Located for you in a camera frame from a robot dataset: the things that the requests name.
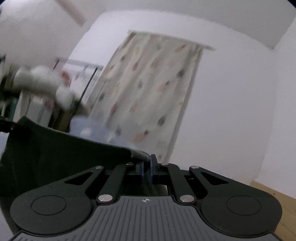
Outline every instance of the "curtain rod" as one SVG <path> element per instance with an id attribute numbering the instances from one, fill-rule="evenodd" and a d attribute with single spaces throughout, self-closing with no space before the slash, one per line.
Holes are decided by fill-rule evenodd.
<path id="1" fill-rule="evenodd" d="M 159 36 L 164 36 L 164 37 L 169 37 L 169 38 L 177 38 L 177 39 L 180 39 L 180 40 L 184 40 L 184 41 L 187 41 L 187 42 L 191 42 L 191 43 L 194 43 L 194 44 L 198 44 L 200 45 L 202 48 L 204 49 L 207 49 L 207 50 L 212 50 L 212 51 L 215 51 L 216 49 L 209 46 L 209 45 L 204 45 L 204 44 L 200 44 L 200 43 L 197 43 L 197 42 L 194 42 L 194 41 L 190 41 L 190 40 L 187 40 L 187 39 L 183 39 L 183 38 L 179 38 L 179 37 L 174 37 L 174 36 L 171 36 L 171 35 L 166 35 L 166 34 L 158 34 L 158 33 L 152 33 L 152 32 L 147 32 L 147 31 L 137 31 L 137 30 L 128 30 L 128 34 L 132 33 L 132 32 L 136 32 L 136 33 L 143 33 L 143 34 L 157 34 Z"/>

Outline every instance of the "ceiling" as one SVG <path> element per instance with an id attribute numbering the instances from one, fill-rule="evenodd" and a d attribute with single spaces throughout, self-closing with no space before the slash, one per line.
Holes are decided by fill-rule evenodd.
<path id="1" fill-rule="evenodd" d="M 150 9 L 223 24 L 274 48 L 296 16 L 287 0 L 100 0 L 107 10 Z"/>

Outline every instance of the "triangular cutout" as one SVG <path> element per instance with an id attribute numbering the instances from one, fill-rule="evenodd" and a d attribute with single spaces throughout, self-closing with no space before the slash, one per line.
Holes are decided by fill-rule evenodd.
<path id="1" fill-rule="evenodd" d="M 65 181 L 65 183 L 79 186 L 79 185 L 84 184 L 85 181 L 87 179 L 89 179 L 89 177 L 91 175 L 92 175 L 92 172 L 87 172 L 87 173 L 82 174 L 81 176 L 78 176 L 78 177 L 75 177 L 75 178 L 73 178 L 71 180 Z"/>
<path id="2" fill-rule="evenodd" d="M 214 186 L 228 183 L 227 181 L 224 181 L 220 178 L 214 177 L 211 174 L 208 174 L 206 172 L 202 172 L 201 174 L 204 176 L 205 179 L 208 180 L 208 182 L 210 184 L 212 184 Z"/>

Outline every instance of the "black fabric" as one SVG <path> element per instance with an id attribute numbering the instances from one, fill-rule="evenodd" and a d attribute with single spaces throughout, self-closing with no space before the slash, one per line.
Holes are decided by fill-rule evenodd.
<path id="1" fill-rule="evenodd" d="M 150 157 L 140 151 L 77 138 L 42 127 L 26 117 L 18 124 L 21 128 L 9 134 L 0 161 L 3 212 L 18 195 L 94 166 L 112 170 L 117 164 L 130 161 L 144 161 L 147 168 L 150 165 Z"/>

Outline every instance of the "crosshair symbol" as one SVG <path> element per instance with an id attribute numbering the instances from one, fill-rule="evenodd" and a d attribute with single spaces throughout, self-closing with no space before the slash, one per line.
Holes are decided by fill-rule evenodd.
<path id="1" fill-rule="evenodd" d="M 149 198 L 143 198 L 142 199 L 142 202 L 145 202 L 145 203 L 147 203 L 147 202 L 150 202 L 151 200 L 149 199 Z"/>

